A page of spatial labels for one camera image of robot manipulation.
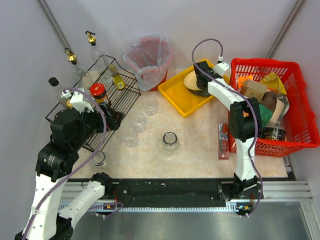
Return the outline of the beige plate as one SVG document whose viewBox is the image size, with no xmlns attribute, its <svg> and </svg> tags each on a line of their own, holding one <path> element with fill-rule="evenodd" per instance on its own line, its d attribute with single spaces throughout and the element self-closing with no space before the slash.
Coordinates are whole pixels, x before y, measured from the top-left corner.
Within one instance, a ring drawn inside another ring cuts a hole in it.
<svg viewBox="0 0 320 240">
<path fill-rule="evenodd" d="M 183 84 L 186 88 L 192 91 L 200 91 L 201 89 L 197 86 L 197 75 L 195 71 L 188 73 L 184 80 Z"/>
</svg>

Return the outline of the red lid chili jar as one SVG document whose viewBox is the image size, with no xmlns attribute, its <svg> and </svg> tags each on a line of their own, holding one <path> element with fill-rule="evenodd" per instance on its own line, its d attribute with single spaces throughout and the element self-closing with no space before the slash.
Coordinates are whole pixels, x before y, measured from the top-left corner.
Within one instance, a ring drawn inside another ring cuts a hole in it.
<svg viewBox="0 0 320 240">
<path fill-rule="evenodd" d="M 98 104 L 106 103 L 108 106 L 112 105 L 112 102 L 107 95 L 106 88 L 102 83 L 94 83 L 89 91 Z"/>
</svg>

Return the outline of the small yellow label bottle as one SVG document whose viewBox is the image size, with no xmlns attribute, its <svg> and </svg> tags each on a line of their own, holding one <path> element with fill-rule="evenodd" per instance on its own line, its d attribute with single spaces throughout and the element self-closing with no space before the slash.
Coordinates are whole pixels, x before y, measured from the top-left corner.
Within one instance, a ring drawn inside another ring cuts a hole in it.
<svg viewBox="0 0 320 240">
<path fill-rule="evenodd" d="M 118 90 L 123 90 L 125 88 L 125 83 L 124 83 L 119 71 L 117 70 L 116 66 L 114 64 L 110 64 L 108 68 L 111 72 L 111 75 L 113 77 L 113 82 L 116 85 L 116 88 Z"/>
</svg>

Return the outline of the glass oil bottle gold spout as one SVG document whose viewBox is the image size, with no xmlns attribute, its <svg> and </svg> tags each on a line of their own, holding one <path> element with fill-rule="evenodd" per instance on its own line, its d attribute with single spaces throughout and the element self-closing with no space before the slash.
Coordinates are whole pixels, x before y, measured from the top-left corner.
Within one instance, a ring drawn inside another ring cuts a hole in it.
<svg viewBox="0 0 320 240">
<path fill-rule="evenodd" d="M 77 56 L 69 49 L 65 48 L 64 53 L 67 55 L 67 60 L 74 66 L 76 75 L 76 87 L 84 88 L 86 91 L 90 90 L 90 87 L 94 83 L 88 70 L 80 64 Z"/>
</svg>

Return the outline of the dark sauce bottle black cap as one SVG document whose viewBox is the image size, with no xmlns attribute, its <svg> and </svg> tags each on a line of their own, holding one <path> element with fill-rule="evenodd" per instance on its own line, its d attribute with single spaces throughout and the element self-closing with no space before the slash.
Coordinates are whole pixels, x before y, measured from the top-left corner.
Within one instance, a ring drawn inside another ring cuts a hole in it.
<svg viewBox="0 0 320 240">
<path fill-rule="evenodd" d="M 55 78 L 51 77 L 48 80 L 49 84 L 54 88 L 55 96 L 58 100 L 58 102 L 65 108 L 68 109 L 68 98 L 63 97 L 62 93 L 64 90 L 64 87 L 60 84 L 60 82 Z"/>
</svg>

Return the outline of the dark teal plate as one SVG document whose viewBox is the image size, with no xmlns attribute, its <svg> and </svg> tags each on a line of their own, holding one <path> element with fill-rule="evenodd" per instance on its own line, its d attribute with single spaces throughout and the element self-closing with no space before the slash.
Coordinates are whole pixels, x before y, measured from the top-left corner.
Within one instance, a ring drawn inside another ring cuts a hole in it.
<svg viewBox="0 0 320 240">
<path fill-rule="evenodd" d="M 196 96 L 200 96 L 200 97 L 209 97 L 211 96 L 211 94 L 208 92 L 208 90 L 205 88 L 205 89 L 197 89 L 197 90 L 194 90 L 194 89 L 189 89 L 189 91 L 196 95 Z"/>
</svg>

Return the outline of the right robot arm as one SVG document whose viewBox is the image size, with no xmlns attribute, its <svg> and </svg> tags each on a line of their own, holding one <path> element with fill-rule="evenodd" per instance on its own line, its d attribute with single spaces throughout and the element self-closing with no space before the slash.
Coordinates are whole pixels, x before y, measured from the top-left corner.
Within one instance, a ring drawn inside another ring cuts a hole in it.
<svg viewBox="0 0 320 240">
<path fill-rule="evenodd" d="M 239 193 L 253 189 L 257 186 L 257 181 L 261 179 L 254 164 L 255 145 L 258 133 L 261 129 L 261 116 L 259 101 L 256 98 L 247 98 L 235 91 L 223 79 L 228 71 L 229 65 L 219 60 L 214 67 L 210 67 L 207 61 L 200 61 L 193 64 L 193 72 L 197 91 L 205 91 L 212 97 L 219 100 L 229 111 L 228 129 L 235 139 L 237 148 L 237 165 L 234 174 L 234 190 Z M 177 150 L 178 134 L 192 133 L 187 140 L 188 147 L 201 149 L 207 138 L 201 139 L 200 145 L 196 145 L 195 137 L 201 133 L 205 120 L 209 115 L 202 115 L 196 124 L 184 121 L 177 124 L 171 119 L 167 112 L 163 112 L 155 118 L 155 126 L 167 130 L 162 137 L 163 146 L 171 152 Z"/>
</svg>

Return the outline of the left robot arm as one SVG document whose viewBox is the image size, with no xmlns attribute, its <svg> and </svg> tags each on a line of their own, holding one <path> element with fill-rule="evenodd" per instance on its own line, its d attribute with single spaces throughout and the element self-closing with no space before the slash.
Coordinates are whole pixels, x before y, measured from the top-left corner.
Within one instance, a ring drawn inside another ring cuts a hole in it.
<svg viewBox="0 0 320 240">
<path fill-rule="evenodd" d="M 105 103 L 96 110 L 79 113 L 75 109 L 58 112 L 51 122 L 49 143 L 38 153 L 36 188 L 30 220 L 25 229 L 15 235 L 17 240 L 69 240 L 83 215 L 101 197 L 112 194 L 112 178 L 96 173 L 88 186 L 65 208 L 59 210 L 64 177 L 72 172 L 79 159 L 78 151 L 95 133 L 115 131 L 124 113 Z"/>
</svg>

